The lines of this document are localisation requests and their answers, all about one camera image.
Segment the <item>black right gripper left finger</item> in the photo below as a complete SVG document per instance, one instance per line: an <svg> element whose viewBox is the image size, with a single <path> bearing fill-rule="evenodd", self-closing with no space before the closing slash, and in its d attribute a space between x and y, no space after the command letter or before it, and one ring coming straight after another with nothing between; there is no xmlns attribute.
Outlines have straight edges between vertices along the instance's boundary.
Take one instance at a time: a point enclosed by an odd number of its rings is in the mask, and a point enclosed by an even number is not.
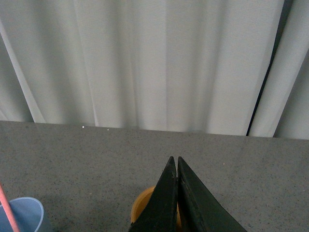
<svg viewBox="0 0 309 232"><path fill-rule="evenodd" d="M130 232L175 232L177 224L178 179L174 157L170 157Z"/></svg>

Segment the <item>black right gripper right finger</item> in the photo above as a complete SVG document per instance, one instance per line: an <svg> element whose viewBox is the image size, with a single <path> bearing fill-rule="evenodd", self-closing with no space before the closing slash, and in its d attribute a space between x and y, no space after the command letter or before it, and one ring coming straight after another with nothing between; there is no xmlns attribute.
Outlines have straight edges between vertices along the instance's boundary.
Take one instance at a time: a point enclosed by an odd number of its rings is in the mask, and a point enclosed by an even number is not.
<svg viewBox="0 0 309 232"><path fill-rule="evenodd" d="M178 206L184 232L246 231L220 205L182 157L178 157Z"/></svg>

